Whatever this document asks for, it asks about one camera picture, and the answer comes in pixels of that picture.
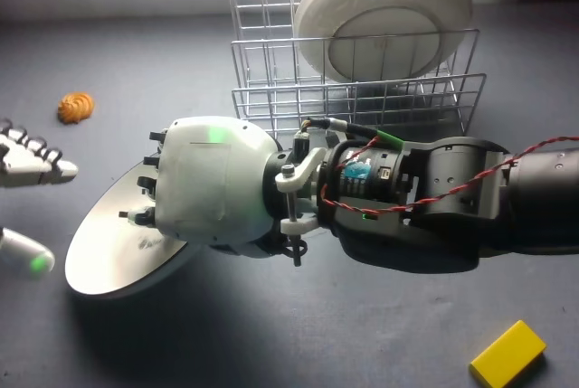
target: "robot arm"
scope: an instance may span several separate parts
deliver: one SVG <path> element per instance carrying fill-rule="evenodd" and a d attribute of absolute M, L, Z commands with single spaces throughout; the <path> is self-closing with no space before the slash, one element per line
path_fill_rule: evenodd
<path fill-rule="evenodd" d="M 62 152 L 48 148 L 40 137 L 28 137 L 24 128 L 2 120 L 0 127 L 0 187 L 54 185 L 71 181 L 75 164 L 62 160 Z M 39 278 L 52 270 L 52 252 L 18 232 L 0 227 L 0 260 L 21 275 Z"/>
<path fill-rule="evenodd" d="M 309 149 L 310 127 L 358 139 Z M 231 254 L 284 254 L 300 265 L 317 227 L 347 255 L 416 273 L 477 267 L 505 252 L 579 253 L 579 149 L 512 156 L 472 137 L 404 142 L 333 118 L 308 119 L 292 150 L 252 123 L 184 118 L 163 134 L 156 206 L 121 213 L 163 234 Z"/>

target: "plate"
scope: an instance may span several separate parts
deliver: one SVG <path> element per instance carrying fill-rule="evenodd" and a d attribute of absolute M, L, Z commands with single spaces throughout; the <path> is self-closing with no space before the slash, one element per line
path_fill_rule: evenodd
<path fill-rule="evenodd" d="M 133 167 L 97 201 L 74 234 L 64 272 L 76 292 L 125 297 L 169 276 L 200 249 L 119 218 L 119 211 L 154 205 L 137 186 L 142 175 L 156 178 L 157 171 L 142 164 Z"/>
<path fill-rule="evenodd" d="M 460 45 L 472 0 L 302 0 L 294 18 L 308 63 L 337 81 L 422 76 Z M 402 34 L 402 36 L 384 35 Z M 365 37 L 345 39 L 344 37 Z"/>

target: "table surface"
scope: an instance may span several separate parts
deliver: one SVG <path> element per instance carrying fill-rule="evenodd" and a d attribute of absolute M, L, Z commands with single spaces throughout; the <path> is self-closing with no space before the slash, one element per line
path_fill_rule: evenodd
<path fill-rule="evenodd" d="M 473 72 L 489 79 L 470 134 L 512 151 L 577 135 L 579 5 L 484 6 L 475 19 Z M 524 319 L 548 348 L 521 386 L 575 387 L 579 256 L 413 275 L 350 260 L 319 231 L 300 269 L 204 251 L 133 298 L 71 297 L 72 235 L 154 150 L 148 132 L 233 115 L 232 38 L 228 16 L 0 28 L 1 113 L 81 170 L 65 186 L 2 191 L 2 225 L 44 242 L 57 265 L 42 282 L 0 271 L 0 386 L 475 387 L 468 362 Z M 65 127 L 55 110 L 72 90 L 97 108 Z"/>

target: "twisted red and black wire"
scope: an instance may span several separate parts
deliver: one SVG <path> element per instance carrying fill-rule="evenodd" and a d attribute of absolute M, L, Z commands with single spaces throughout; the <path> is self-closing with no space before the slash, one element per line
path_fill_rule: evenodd
<path fill-rule="evenodd" d="M 348 158 L 346 161 L 344 161 L 340 165 L 338 165 L 337 170 L 342 169 L 344 166 L 347 165 L 347 163 L 350 160 L 352 160 L 353 158 L 364 153 L 368 148 L 371 148 L 379 140 L 380 140 L 379 137 L 373 138 L 368 144 L 366 144 L 364 147 L 362 147 L 360 150 L 358 150 L 356 153 L 354 153 L 350 158 Z M 507 159 L 507 160 L 501 162 L 500 164 L 494 165 L 493 167 L 476 174 L 474 177 L 472 177 L 464 185 L 453 187 L 449 192 L 447 192 L 445 194 L 440 194 L 440 195 L 434 196 L 432 198 L 423 198 L 422 200 L 418 200 L 418 201 L 415 201 L 414 203 L 409 203 L 406 205 L 395 205 L 394 207 L 389 207 L 387 209 L 360 209 L 358 207 L 353 207 L 353 206 L 345 204 L 345 203 L 339 203 L 338 201 L 328 200 L 326 198 L 327 185 L 324 185 L 322 187 L 320 195 L 321 195 L 322 201 L 325 204 L 331 205 L 333 207 L 339 207 L 342 209 L 346 209 L 346 210 L 349 210 L 350 212 L 358 212 L 358 213 L 372 214 L 372 215 L 405 212 L 407 210 L 413 209 L 416 206 L 424 205 L 424 204 L 430 204 L 430 203 L 436 203 L 436 202 L 440 201 L 441 199 L 443 199 L 449 195 L 454 195 L 454 194 L 457 194 L 458 192 L 464 191 L 466 188 L 468 188 L 472 185 L 475 185 L 477 182 L 479 182 L 483 178 L 486 178 L 489 175 L 495 174 L 503 166 L 508 166 L 508 165 L 514 164 L 521 157 L 526 156 L 530 153 L 533 153 L 538 148 L 544 147 L 548 144 L 554 144 L 555 142 L 563 142 L 563 141 L 579 141 L 579 137 L 552 137 L 546 141 L 539 142 L 538 144 L 535 144 L 535 145 L 525 149 L 525 151 L 523 151 L 522 153 L 514 155 L 510 159 Z"/>

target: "yellow block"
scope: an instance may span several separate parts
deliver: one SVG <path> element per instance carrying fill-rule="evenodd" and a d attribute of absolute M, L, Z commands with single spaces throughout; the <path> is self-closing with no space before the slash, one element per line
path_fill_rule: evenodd
<path fill-rule="evenodd" d="M 545 349 L 545 342 L 519 320 L 470 363 L 470 371 L 487 388 L 502 388 Z"/>

